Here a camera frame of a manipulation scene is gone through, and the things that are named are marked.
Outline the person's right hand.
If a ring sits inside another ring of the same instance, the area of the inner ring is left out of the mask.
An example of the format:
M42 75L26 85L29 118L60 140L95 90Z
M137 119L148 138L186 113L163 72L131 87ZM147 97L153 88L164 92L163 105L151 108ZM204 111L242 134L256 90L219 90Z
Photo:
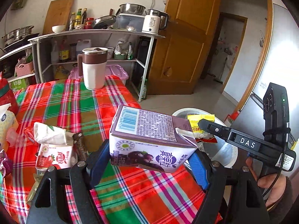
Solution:
M263 189L270 189L270 194L266 201L266 207L268 208L273 206L283 196L287 182L286 176L280 175L279 178L277 178L277 174L271 174L264 176L258 180L258 176L256 175L256 172L252 167L252 158L248 157L245 162L247 167L253 174L254 179L258 182L258 186Z

